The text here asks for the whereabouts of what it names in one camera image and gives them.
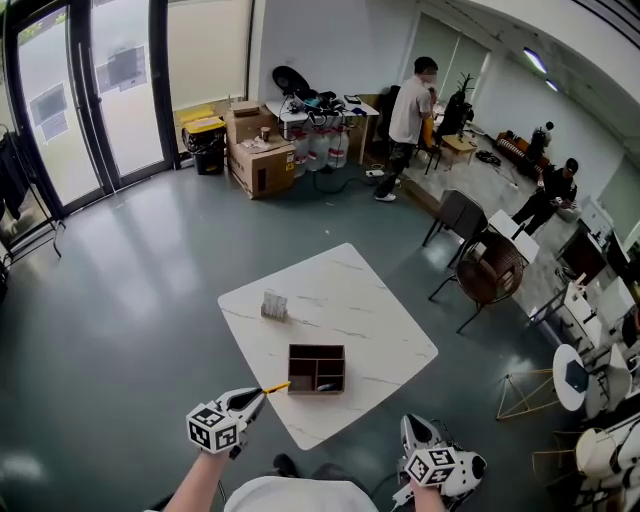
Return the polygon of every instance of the glass door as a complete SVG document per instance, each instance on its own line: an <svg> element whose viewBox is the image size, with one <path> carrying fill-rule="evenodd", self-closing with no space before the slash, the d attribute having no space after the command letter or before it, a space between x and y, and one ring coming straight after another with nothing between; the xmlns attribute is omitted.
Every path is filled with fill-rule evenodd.
<svg viewBox="0 0 640 512"><path fill-rule="evenodd" d="M89 102L120 186L171 167L154 97L150 15L150 0L93 0L90 13Z"/></svg>
<svg viewBox="0 0 640 512"><path fill-rule="evenodd" d="M9 92L55 212L171 168L166 4L54 0L20 12L28 4L7 10Z"/></svg>
<svg viewBox="0 0 640 512"><path fill-rule="evenodd" d="M61 2L17 27L18 119L31 132L34 156L40 158L63 214L112 190L87 149L90 134L82 122L83 97L70 66L69 40L69 8Z"/></svg>

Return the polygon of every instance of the concrete floor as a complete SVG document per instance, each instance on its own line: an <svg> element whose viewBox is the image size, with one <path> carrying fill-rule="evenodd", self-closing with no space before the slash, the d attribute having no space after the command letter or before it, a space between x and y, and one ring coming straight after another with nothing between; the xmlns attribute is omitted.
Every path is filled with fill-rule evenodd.
<svg viewBox="0 0 640 512"><path fill-rule="evenodd" d="M537 331L523 330L525 315L511 300L456 335L473 303L455 285L438 303L427 300L453 241L443 233L422 249L431 219L402 194L380 204L371 192L352 184L325 196L306 175L286 194L249 201L229 177L167 172L69 218L61 260L45 247L16 264L0 306L0 494L9 510L135 512L172 492L196 455L184 415L255 383L218 296L344 242L439 356L309 452L266 407L223 476L227 493L283 451L304 472L331 461L371 489L394 471L399 421L413 412L443 420L488 460L463 510L551 509L531 452L555 449L551 431L579 413L557 406L503 423L494 417L501 377L549 368L553 349ZM381 511L391 509L396 490L389 482L375 497Z"/></svg>

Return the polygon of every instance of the hand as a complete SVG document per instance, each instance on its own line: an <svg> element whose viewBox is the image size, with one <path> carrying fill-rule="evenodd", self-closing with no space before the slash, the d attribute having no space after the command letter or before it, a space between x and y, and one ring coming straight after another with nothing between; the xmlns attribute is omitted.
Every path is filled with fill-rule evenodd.
<svg viewBox="0 0 640 512"><path fill-rule="evenodd" d="M440 492L436 487L420 487L412 478L411 490L415 497L416 512L445 512Z"/></svg>

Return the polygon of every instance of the sofa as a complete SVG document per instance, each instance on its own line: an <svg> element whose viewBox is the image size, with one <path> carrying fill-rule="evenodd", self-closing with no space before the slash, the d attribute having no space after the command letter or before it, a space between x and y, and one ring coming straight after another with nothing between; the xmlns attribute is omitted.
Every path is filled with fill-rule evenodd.
<svg viewBox="0 0 640 512"><path fill-rule="evenodd" d="M527 149L529 149L529 143L525 139L521 139L510 131L499 133L496 137L495 145L496 149L506 156L507 159L515 166L518 165L522 157L524 157L527 152ZM549 159L545 156L541 156L535 165L535 169L538 172L542 172L547 165L549 165Z"/></svg>

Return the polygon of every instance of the cardboard box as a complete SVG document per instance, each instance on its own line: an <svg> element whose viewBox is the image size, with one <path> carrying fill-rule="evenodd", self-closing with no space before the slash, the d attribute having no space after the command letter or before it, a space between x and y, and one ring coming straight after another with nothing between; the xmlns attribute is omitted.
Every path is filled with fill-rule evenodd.
<svg viewBox="0 0 640 512"><path fill-rule="evenodd" d="M257 114L260 106L255 101L238 101L229 107L235 117L250 116Z"/></svg>
<svg viewBox="0 0 640 512"><path fill-rule="evenodd" d="M231 174L251 199L271 195L293 185L295 148L291 144L265 153L249 153L239 144L227 145Z"/></svg>
<svg viewBox="0 0 640 512"><path fill-rule="evenodd" d="M227 142L229 144L239 144L246 139L255 139L260 135L260 128L268 126L271 128L271 135L278 133L276 116L267 107L260 107L257 114L250 116L236 117L232 111L224 116L227 123Z"/></svg>

